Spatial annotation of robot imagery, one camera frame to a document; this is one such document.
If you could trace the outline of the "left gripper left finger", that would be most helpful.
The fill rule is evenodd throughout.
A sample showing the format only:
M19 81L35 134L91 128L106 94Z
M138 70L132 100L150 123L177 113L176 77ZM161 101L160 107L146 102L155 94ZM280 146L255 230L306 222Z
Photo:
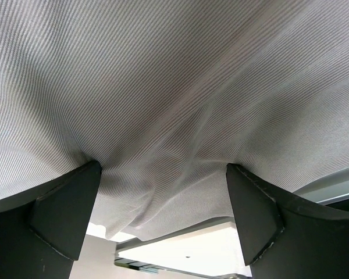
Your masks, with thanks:
M101 180L90 161L0 199L0 278L69 278L79 259Z

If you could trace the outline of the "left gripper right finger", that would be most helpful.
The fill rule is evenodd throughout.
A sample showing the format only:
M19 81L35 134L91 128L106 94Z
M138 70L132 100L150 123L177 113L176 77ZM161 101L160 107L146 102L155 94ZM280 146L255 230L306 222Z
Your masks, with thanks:
M253 278L349 278L349 198L321 205L237 164L226 180Z

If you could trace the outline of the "grey trousers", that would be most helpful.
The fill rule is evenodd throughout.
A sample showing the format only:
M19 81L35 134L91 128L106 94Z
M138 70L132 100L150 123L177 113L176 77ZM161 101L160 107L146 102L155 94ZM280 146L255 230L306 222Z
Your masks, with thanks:
M349 169L349 1L0 1L0 199L90 160L142 240L231 216L229 163Z

